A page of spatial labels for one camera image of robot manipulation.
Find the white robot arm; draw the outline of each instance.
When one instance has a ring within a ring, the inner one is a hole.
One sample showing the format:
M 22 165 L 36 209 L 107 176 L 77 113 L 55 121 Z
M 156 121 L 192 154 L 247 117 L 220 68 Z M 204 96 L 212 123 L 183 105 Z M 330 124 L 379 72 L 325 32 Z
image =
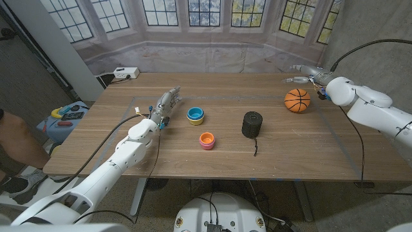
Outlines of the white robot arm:
M 353 104 L 348 112 L 351 120 L 386 133 L 412 147 L 412 115 L 391 106 L 392 99 L 385 93 L 354 85 L 353 81 L 335 77 L 329 70 L 322 68 L 307 65 L 293 65 L 293 68 L 308 74 L 310 81 L 325 86 L 325 94 L 334 104 Z
M 177 86 L 166 92 L 157 102 L 150 119 L 143 119 L 130 128 L 128 136 L 117 144 L 114 154 L 78 186 L 39 200 L 19 215 L 12 226 L 72 224 L 82 215 L 94 211 L 120 176 L 144 158 L 152 144 L 150 135 L 157 132 L 163 119 L 180 100 L 179 91 L 180 86 Z M 87 216 L 77 224 L 89 220 L 91 217 Z

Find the window pane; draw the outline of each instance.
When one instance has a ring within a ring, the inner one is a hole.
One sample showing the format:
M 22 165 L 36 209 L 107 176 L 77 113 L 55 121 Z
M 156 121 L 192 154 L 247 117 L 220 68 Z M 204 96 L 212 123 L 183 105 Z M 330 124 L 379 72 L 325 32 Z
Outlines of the window pane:
M 220 12 L 220 0 L 211 0 L 211 12 Z
M 321 35 L 319 36 L 318 42 L 327 44 L 329 42 L 329 36 L 332 33 L 331 30 L 323 28 Z
M 146 12 L 148 25 L 157 25 L 156 12 Z
M 156 12 L 159 25 L 167 25 L 166 12 Z
M 126 18 L 124 17 L 124 14 L 117 15 L 116 18 L 120 25 L 120 28 L 127 28 L 129 26 L 127 25 L 127 21 L 126 21 Z
M 59 28 L 64 28 L 65 27 L 62 19 L 60 18 L 60 16 L 58 15 L 57 12 L 50 13 L 50 16 L 53 18 L 53 20 L 56 22 L 56 24 Z
M 66 38 L 69 40 L 69 42 L 73 43 L 73 39 L 71 38 L 70 32 L 67 29 L 62 29 L 63 34 L 66 36 Z
M 332 29 L 333 24 L 335 23 L 337 14 L 330 12 L 328 15 L 328 18 L 326 19 L 326 22 L 324 23 L 325 28 Z
M 200 13 L 200 26 L 209 25 L 209 13 Z
M 165 0 L 166 3 L 166 11 L 168 12 L 175 12 L 176 11 L 176 5 L 174 0 Z
M 308 29 L 309 29 L 309 23 L 302 22 L 299 27 L 299 31 L 297 35 L 300 35 L 301 37 L 305 37 L 306 33 L 308 33 Z
M 189 11 L 196 9 L 196 3 L 198 1 L 189 0 Z M 143 0 L 143 4 L 145 6 L 147 25 L 178 26 L 175 0 Z
M 253 14 L 250 26 L 260 26 L 262 21 L 262 14 Z
M 189 11 L 190 12 L 199 11 L 199 0 L 189 0 Z
M 265 2 L 265 0 L 233 0 L 232 26 L 261 26 Z
M 77 6 L 77 3 L 75 0 L 64 0 L 64 4 L 66 5 L 67 8 Z
M 110 26 L 112 27 L 113 30 L 119 30 L 120 29 L 120 26 L 117 22 L 116 16 L 108 17 L 108 20 L 109 20 Z
M 289 30 L 290 20 L 291 20 L 291 18 L 289 18 L 289 17 L 283 17 L 282 23 L 281 23 L 281 30 L 284 30 L 284 31 Z
M 120 0 L 100 0 L 93 7 L 106 32 L 129 27 Z
M 253 12 L 253 4 L 255 0 L 244 0 L 243 2 L 243 13 L 252 13 Z
M 242 14 L 242 26 L 250 26 L 250 20 L 252 19 L 252 14 Z
M 209 0 L 200 0 L 200 11 L 201 12 L 209 11 Z
M 78 7 L 69 9 L 69 13 L 74 18 L 76 24 L 81 24 L 81 23 L 86 22 L 86 20 L 84 20 L 83 18 L 82 12 L 80 12 L 80 9 Z
M 311 0 L 288 0 L 280 26 L 280 30 L 305 37 L 314 16 L 315 8 L 310 5 Z
M 119 0 L 110 0 L 110 2 L 115 14 L 123 14 L 122 5 L 120 4 Z
M 326 18 L 323 29 L 317 42 L 328 44 L 330 34 L 332 33 L 333 24 L 335 24 L 339 9 L 341 7 L 341 1 L 335 0 L 330 7 L 328 17 Z
M 100 3 L 103 7 L 104 13 L 106 14 L 106 17 L 112 16 L 115 14 L 111 7 L 110 1 L 101 1 Z
M 78 25 L 78 27 L 83 38 L 90 38 L 92 36 L 90 29 L 86 23 L 80 24 Z
M 220 25 L 220 13 L 211 13 L 211 26 Z
M 93 37 L 76 0 L 41 0 L 69 42 Z
M 50 0 L 41 0 L 41 3 L 43 4 L 43 6 L 47 10 L 47 12 L 54 12 L 55 11 L 54 6 L 53 6 L 53 4 Z
M 263 7 L 265 6 L 265 0 L 255 0 L 255 7 L 253 13 L 263 13 Z
M 163 0 L 154 0 L 154 8 L 156 11 L 166 11 Z
M 176 12 L 167 12 L 167 21 L 169 22 L 169 25 L 177 26 L 178 16 Z
M 102 23 L 102 26 L 103 26 L 105 32 L 111 32 L 112 31 L 111 26 L 110 26 L 109 21 L 108 21 L 107 18 L 100 19 L 100 22 Z
M 242 8 L 243 8 L 243 0 L 233 0 L 233 7 L 232 7 L 233 13 L 242 13 Z
M 77 26 L 71 26 L 67 28 L 70 32 L 70 35 L 73 37 L 74 41 L 80 41 L 83 39 L 82 35 L 79 32 L 79 29 L 77 29 Z
M 143 0 L 144 10 L 155 10 L 153 0 Z
M 232 14 L 232 26 L 240 26 L 242 20 L 242 14 L 233 13 Z
M 58 14 L 60 15 L 60 17 L 63 20 L 63 23 L 66 26 L 73 26 L 75 24 L 75 21 L 71 18 L 69 11 L 68 10 L 63 10 L 58 12 Z
M 191 26 L 200 26 L 199 13 L 189 12 L 189 21 Z

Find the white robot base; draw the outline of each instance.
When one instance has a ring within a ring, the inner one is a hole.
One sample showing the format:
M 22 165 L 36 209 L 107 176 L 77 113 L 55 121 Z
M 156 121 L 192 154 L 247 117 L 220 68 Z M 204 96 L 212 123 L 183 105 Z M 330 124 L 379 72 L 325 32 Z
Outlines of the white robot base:
M 187 203 L 177 214 L 173 231 L 266 231 L 262 214 L 245 199 L 231 193 L 213 193 L 211 202 L 217 214 L 210 199 L 211 193 L 206 193 Z

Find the orange basketball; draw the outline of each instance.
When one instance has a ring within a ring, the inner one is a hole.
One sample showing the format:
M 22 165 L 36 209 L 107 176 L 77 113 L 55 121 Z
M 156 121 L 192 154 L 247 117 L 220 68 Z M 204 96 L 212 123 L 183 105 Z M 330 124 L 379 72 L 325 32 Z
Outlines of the orange basketball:
M 310 95 L 302 89 L 290 90 L 285 97 L 286 107 L 293 112 L 304 111 L 310 103 Z

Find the electrical outlet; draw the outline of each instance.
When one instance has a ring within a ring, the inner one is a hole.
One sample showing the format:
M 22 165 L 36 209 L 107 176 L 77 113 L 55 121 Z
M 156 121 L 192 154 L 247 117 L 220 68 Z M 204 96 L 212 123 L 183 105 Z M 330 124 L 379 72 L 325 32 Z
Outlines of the electrical outlet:
M 131 79 L 137 78 L 139 76 L 139 69 L 137 67 L 133 68 L 124 68 L 124 67 L 119 67 L 116 68 L 113 74 L 115 74 L 115 78 L 117 79 L 125 79 L 127 75 L 130 75 Z

